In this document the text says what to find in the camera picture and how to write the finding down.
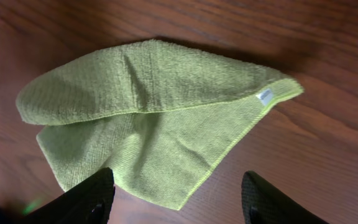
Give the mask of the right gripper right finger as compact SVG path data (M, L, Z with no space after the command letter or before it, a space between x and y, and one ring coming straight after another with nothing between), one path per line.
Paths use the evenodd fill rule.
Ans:
M328 224L251 170L242 178L241 202L246 224Z

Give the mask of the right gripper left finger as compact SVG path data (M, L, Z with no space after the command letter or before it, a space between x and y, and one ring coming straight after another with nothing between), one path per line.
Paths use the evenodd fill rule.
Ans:
M97 171L21 220L24 224L107 224L114 201L110 168Z

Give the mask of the green cloth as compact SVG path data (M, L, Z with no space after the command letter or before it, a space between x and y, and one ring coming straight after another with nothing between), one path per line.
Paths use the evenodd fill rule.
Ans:
M16 106L59 186L98 170L142 200L181 209L277 104L303 92L270 67L146 40L86 54L32 80Z

